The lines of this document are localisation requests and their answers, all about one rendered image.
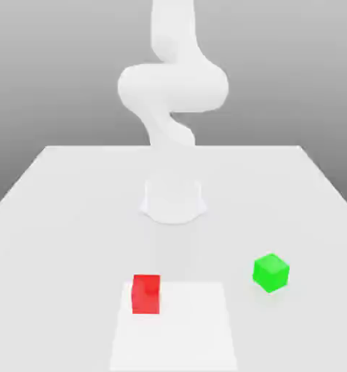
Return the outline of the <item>small red cube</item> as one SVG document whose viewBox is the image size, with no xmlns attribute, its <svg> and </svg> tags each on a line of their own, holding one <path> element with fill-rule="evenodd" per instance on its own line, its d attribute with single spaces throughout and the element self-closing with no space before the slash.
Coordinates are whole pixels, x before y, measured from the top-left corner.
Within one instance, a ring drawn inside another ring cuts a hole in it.
<svg viewBox="0 0 347 372">
<path fill-rule="evenodd" d="M 131 300 L 133 314 L 160 313 L 159 275 L 135 274 L 132 281 Z"/>
</svg>

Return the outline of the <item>small green cube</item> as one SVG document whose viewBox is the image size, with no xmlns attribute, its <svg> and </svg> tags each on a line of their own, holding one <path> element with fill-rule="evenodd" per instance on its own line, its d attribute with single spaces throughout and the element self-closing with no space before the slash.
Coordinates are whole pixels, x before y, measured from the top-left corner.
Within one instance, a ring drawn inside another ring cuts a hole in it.
<svg viewBox="0 0 347 372">
<path fill-rule="evenodd" d="M 267 254 L 254 262 L 252 279 L 271 293 L 287 285 L 290 266 L 275 254 Z"/>
</svg>

